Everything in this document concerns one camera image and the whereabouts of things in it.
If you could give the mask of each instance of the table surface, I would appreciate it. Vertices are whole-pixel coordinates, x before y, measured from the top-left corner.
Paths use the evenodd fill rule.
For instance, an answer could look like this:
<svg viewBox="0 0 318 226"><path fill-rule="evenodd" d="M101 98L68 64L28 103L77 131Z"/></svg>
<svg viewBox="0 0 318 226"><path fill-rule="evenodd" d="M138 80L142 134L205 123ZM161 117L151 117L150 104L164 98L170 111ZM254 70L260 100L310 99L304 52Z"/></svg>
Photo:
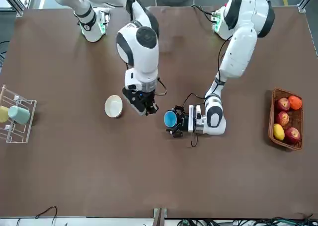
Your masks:
<svg viewBox="0 0 318 226"><path fill-rule="evenodd" d="M128 22L114 10L108 35L87 42L71 10L26 10L0 83L38 100L29 143L0 147L0 216L32 216L56 205L59 216L212 218L318 217L315 51L296 7L275 8L270 34L259 39L222 101L222 136L173 139L163 115L194 92L204 95L217 72L222 40L190 7L154 7L160 23L159 76L167 87L156 115L140 117L126 101L119 119L104 103L121 95L126 66L115 49ZM271 91L304 100L304 149L288 152L268 138ZM191 98L188 102L197 103Z"/></svg>

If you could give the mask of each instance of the fruit basket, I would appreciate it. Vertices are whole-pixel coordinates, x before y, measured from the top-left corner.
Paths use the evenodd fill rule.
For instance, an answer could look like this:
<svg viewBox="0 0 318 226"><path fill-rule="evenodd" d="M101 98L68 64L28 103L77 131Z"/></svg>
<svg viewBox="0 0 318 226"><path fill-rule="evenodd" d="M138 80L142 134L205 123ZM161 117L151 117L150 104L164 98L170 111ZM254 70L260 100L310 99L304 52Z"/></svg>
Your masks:
<svg viewBox="0 0 318 226"><path fill-rule="evenodd" d="M301 106L300 109L298 110L292 110L290 109L287 111L288 116L290 121L283 127L283 129L288 129L290 127L294 127L298 129L301 138L300 140L295 143L295 144L290 144L286 140L279 141L274 138L273 136L273 127L275 123L275 116L280 112L280 110L277 110L275 108L275 103L280 99L280 98L289 98L290 96L296 96L299 97L301 100L302 98L294 93L282 90L280 88L275 88L272 94L272 103L271 103L271 108L270 108L270 115L269 115L269 128L268 128L268 136L269 138L276 144L281 145L283 147L295 150L295 151L300 151L303 148L303 106Z"/></svg>

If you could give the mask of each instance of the blue cup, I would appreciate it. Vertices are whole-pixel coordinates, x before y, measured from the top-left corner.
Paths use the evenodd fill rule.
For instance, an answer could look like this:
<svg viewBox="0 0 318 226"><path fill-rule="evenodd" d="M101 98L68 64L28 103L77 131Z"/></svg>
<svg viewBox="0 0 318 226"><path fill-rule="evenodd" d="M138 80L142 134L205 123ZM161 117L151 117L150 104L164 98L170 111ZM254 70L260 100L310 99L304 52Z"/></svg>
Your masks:
<svg viewBox="0 0 318 226"><path fill-rule="evenodd" d="M29 110L17 106L10 107L8 115L11 119L13 119L19 124L26 124L30 118Z"/></svg>
<svg viewBox="0 0 318 226"><path fill-rule="evenodd" d="M164 124L168 128L173 128L177 124L177 116L172 111L167 111L163 117Z"/></svg>

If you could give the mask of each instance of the red apple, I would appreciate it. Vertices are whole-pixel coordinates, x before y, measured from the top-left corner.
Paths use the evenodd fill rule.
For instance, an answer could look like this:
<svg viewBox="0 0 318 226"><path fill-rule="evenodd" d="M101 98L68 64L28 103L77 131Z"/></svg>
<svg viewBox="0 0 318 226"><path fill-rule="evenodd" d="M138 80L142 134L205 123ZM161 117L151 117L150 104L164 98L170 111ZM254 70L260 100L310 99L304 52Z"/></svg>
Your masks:
<svg viewBox="0 0 318 226"><path fill-rule="evenodd" d="M287 98L281 98L277 101L277 108L281 111L288 111L290 109L290 102Z"/></svg>
<svg viewBox="0 0 318 226"><path fill-rule="evenodd" d="M300 133L296 128L289 128L285 131L285 139L290 143L297 143L300 140Z"/></svg>
<svg viewBox="0 0 318 226"><path fill-rule="evenodd" d="M284 127L289 122L288 114L286 112L280 112L277 115L276 122Z"/></svg>

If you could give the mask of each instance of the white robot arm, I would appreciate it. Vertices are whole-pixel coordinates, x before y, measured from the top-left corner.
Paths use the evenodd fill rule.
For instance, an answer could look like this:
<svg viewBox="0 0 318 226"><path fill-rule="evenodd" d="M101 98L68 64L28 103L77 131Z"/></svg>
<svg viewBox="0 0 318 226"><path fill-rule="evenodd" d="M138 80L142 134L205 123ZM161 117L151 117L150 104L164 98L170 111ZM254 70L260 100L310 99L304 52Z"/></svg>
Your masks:
<svg viewBox="0 0 318 226"><path fill-rule="evenodd" d="M180 131L210 135L224 133L226 120L221 91L228 78L242 76L254 52L257 38L269 33L274 19L275 13L267 0L229 0L226 6L213 14L213 30L224 40L231 41L204 97L205 115L201 114L200 105L190 105L188 116L172 110L176 113L176 122L180 123L178 118L183 118L184 124L178 126Z"/></svg>
<svg viewBox="0 0 318 226"><path fill-rule="evenodd" d="M127 64L123 94L140 115L156 113L155 89L159 62L159 24L139 0L89 0L93 3L111 3L126 9L130 23L118 31L116 47ZM88 41L98 41L105 34L103 14L98 15L87 0L56 0L74 10L82 33Z"/></svg>

